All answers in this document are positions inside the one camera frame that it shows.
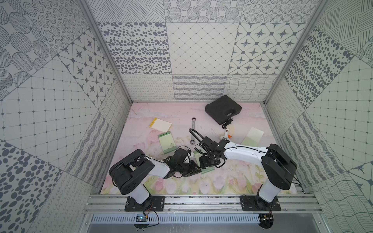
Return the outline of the green memo pad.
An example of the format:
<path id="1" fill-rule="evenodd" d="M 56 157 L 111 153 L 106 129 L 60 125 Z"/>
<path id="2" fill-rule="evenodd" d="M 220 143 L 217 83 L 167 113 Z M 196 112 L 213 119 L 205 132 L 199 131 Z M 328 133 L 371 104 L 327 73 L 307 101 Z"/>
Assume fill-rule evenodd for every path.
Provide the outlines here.
<path id="1" fill-rule="evenodd" d="M 176 143 L 170 131 L 158 135 L 158 139 L 164 154 L 168 154 L 177 149 Z"/>
<path id="2" fill-rule="evenodd" d="M 208 173 L 208 172 L 211 172 L 211 171 L 215 170 L 215 167 L 206 167 L 206 168 L 203 169 L 202 165 L 200 163 L 200 160 L 199 160 L 203 155 L 200 154 L 199 152 L 197 152 L 196 150 L 193 152 L 193 155 L 195 157 L 197 165 L 201 168 L 201 174 L 205 174 L 205 173 Z"/>

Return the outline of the yellow-top memo pad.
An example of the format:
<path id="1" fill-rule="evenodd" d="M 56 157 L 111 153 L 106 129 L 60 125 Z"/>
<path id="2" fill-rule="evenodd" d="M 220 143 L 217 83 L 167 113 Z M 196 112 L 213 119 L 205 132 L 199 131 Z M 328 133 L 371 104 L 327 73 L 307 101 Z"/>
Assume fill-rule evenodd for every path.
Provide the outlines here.
<path id="1" fill-rule="evenodd" d="M 159 118 L 154 118 L 149 127 L 153 130 L 157 130 L 166 133 L 171 128 L 172 123 L 161 120 Z"/>

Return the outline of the torn green memo page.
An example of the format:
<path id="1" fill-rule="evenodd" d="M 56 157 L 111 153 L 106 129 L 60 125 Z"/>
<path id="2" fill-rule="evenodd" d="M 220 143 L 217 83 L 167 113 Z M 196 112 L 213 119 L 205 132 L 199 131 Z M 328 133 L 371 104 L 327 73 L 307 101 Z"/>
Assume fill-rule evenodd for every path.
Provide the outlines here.
<path id="1" fill-rule="evenodd" d="M 264 135 L 263 131 L 255 127 L 252 127 L 250 131 L 248 132 L 247 136 L 243 139 L 241 144 L 244 146 L 257 147 L 263 135 Z"/>

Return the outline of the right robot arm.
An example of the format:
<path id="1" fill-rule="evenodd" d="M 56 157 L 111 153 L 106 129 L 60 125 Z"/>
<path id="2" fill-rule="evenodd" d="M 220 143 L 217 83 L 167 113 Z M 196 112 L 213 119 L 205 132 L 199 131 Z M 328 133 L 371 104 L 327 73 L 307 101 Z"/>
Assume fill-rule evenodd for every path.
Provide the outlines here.
<path id="1" fill-rule="evenodd" d="M 277 144 L 268 147 L 250 147 L 222 139 L 215 142 L 204 137 L 198 144 L 202 148 L 200 167 L 219 168 L 221 162 L 238 160 L 263 167 L 267 180 L 261 185 L 256 199 L 264 204 L 273 203 L 282 190 L 289 190 L 295 173 L 296 162 Z"/>

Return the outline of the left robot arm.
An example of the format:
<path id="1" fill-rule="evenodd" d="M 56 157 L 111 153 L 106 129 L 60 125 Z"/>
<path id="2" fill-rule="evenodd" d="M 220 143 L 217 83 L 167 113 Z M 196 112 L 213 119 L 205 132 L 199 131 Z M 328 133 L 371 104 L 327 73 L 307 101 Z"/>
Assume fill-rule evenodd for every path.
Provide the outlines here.
<path id="1" fill-rule="evenodd" d="M 168 179 L 175 177 L 176 173 L 189 177 L 202 172 L 201 168 L 190 160 L 190 153 L 190 150 L 178 148 L 172 156 L 156 160 L 137 149 L 114 164 L 109 175 L 113 185 L 122 195 L 129 195 L 137 204 L 144 204 L 151 198 L 150 192 L 142 183 L 148 175 Z"/>

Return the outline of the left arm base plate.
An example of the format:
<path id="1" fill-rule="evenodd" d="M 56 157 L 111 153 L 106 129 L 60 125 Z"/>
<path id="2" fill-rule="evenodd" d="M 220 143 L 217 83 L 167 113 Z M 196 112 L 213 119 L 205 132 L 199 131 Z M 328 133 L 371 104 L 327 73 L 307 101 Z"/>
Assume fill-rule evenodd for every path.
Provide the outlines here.
<path id="1" fill-rule="evenodd" d="M 128 197 L 125 212 L 147 212 L 164 210 L 165 196 L 150 196 L 144 203 L 138 204 L 134 198 Z"/>

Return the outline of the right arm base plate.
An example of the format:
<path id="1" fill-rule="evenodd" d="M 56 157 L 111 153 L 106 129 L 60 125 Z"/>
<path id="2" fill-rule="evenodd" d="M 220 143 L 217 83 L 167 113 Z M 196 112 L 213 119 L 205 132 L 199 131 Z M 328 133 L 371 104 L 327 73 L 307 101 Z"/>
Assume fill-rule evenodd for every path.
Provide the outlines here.
<path id="1" fill-rule="evenodd" d="M 271 202 L 266 202 L 259 196 L 240 196 L 240 204 L 243 211 L 281 211 L 281 206 L 277 197 Z"/>

